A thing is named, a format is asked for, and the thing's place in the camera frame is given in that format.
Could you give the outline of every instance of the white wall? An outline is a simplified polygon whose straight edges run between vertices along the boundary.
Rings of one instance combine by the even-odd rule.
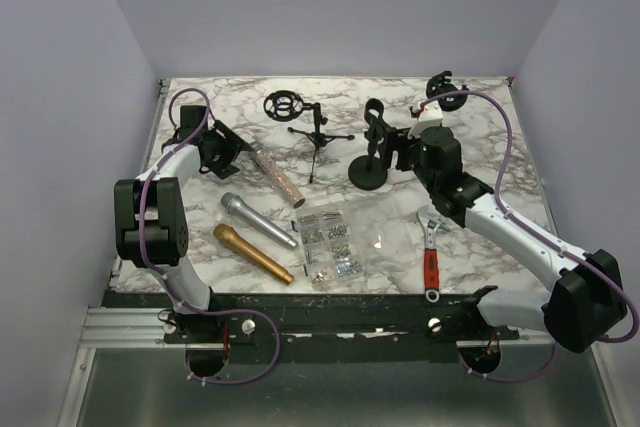
[[[522,127],[560,234],[612,252],[636,303],[639,81],[640,1],[560,0],[515,82]],[[640,339],[613,348],[640,419]]]
[[[0,425],[54,425],[155,75],[115,0],[0,0]]]
[[[558,0],[118,0],[162,76],[513,75]]]

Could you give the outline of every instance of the gray floor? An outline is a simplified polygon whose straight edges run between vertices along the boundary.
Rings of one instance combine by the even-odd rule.
[[[548,346],[503,348],[496,373],[542,365]],[[236,367],[234,378],[256,366]],[[279,365],[243,387],[186,380],[177,351],[101,351],[82,409],[84,427],[580,426],[614,425],[591,353],[562,353],[550,375],[517,385],[423,362]]]

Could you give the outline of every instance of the silver microphone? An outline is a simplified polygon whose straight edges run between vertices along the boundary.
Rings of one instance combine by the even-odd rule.
[[[298,242],[293,237],[262,214],[253,210],[239,195],[227,192],[222,196],[220,202],[229,214],[241,217],[260,232],[288,249],[293,250],[298,246]]]

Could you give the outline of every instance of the round black base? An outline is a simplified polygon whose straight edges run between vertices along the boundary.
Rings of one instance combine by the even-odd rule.
[[[361,190],[376,190],[387,181],[387,169],[380,165],[380,159],[373,158],[371,170],[367,172],[367,160],[369,156],[358,157],[349,165],[349,180]]]

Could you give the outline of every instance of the red wrench handle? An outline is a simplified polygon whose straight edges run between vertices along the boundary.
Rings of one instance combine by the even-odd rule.
[[[438,252],[424,249],[424,290],[440,290],[440,271],[438,270]]]

